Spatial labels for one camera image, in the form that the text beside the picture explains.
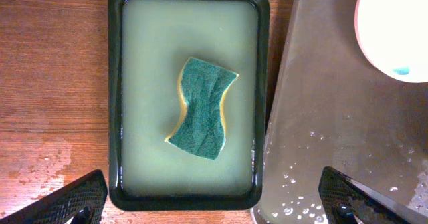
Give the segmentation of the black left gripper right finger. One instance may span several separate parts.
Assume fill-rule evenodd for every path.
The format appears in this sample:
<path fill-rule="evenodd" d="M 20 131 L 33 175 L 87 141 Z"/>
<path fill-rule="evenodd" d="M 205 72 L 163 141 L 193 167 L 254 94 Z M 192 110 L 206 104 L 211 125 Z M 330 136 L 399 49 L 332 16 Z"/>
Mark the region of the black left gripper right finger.
<path fill-rule="evenodd" d="M 318 192 L 329 223 L 427 223 L 427 217 L 326 166 Z"/>

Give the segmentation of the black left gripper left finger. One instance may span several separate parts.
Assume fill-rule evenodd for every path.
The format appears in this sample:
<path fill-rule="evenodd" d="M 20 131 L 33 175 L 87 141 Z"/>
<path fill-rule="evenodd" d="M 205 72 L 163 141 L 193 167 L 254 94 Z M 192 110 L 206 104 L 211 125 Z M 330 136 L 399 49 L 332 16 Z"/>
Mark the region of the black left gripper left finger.
<path fill-rule="evenodd" d="M 107 195 L 103 172 L 96 169 L 2 218 L 1 222 L 99 224 Z"/>

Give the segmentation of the green yellow sponge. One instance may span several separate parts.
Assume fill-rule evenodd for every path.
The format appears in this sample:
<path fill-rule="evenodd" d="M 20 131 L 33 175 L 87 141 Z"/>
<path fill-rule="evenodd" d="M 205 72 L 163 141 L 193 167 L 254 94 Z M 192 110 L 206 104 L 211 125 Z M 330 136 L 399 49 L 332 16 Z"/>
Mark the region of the green yellow sponge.
<path fill-rule="evenodd" d="M 226 142 L 224 101 L 239 74 L 189 58 L 177 80 L 180 116 L 165 142 L 194 156 L 215 160 Z"/>

